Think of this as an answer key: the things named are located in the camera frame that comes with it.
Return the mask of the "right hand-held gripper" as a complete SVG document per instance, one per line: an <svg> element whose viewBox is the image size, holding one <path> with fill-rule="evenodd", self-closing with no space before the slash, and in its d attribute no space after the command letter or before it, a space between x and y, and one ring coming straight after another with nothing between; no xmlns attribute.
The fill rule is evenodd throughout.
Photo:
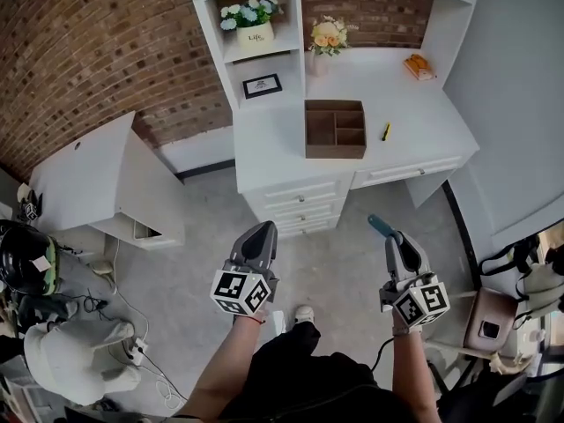
<svg viewBox="0 0 564 423"><path fill-rule="evenodd" d="M379 291L381 310L395 310L407 328L435 321L449 310L446 287L432 271L424 249L375 214L368 224L386 238L385 254L390 280Z"/></svg>

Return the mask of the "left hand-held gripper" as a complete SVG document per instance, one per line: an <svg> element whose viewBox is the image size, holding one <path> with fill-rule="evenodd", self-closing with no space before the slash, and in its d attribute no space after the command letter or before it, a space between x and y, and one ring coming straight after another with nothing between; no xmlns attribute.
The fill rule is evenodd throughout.
<svg viewBox="0 0 564 423"><path fill-rule="evenodd" d="M235 241L211 285L210 297L223 312L255 316L264 303L274 301L278 278L271 265L277 246L278 229L270 220L251 227Z"/></svg>

